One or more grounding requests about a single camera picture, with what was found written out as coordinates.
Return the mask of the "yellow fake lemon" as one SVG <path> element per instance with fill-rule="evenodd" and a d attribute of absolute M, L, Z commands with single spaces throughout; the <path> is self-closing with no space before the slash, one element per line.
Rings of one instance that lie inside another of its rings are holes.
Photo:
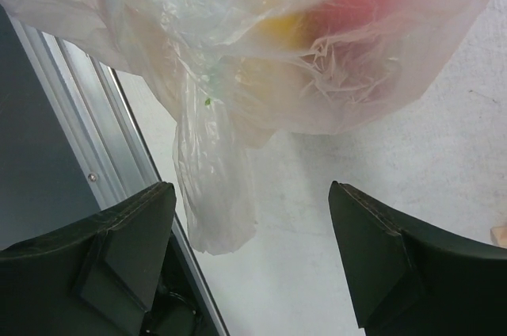
<path fill-rule="evenodd" d="M 304 12 L 267 17 L 254 30 L 268 44 L 289 51 L 309 48 L 316 38 L 314 23 Z"/>

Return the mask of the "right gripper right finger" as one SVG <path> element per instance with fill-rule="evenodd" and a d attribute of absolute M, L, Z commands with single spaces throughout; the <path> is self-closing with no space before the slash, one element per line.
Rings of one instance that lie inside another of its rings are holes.
<path fill-rule="evenodd" d="M 367 335 L 506 333 L 505 249 L 337 181 L 328 201 L 353 310 Z"/>

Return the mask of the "clear printed plastic bag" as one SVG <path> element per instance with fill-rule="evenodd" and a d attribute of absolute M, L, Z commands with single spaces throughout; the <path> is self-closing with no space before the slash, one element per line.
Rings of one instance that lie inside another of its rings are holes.
<path fill-rule="evenodd" d="M 189 241 L 209 254 L 256 231 L 246 152 L 286 130 L 334 135 L 416 101 L 489 0 L 402 0 L 379 21 L 273 47 L 254 26 L 326 0 L 1 0 L 27 25 L 137 74 L 176 120 Z"/>

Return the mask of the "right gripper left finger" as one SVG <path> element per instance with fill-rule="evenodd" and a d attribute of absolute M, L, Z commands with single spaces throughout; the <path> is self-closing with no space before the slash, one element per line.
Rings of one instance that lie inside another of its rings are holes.
<path fill-rule="evenodd" d="M 176 196 L 159 182 L 1 252 L 3 335 L 138 335 L 152 308 Z"/>

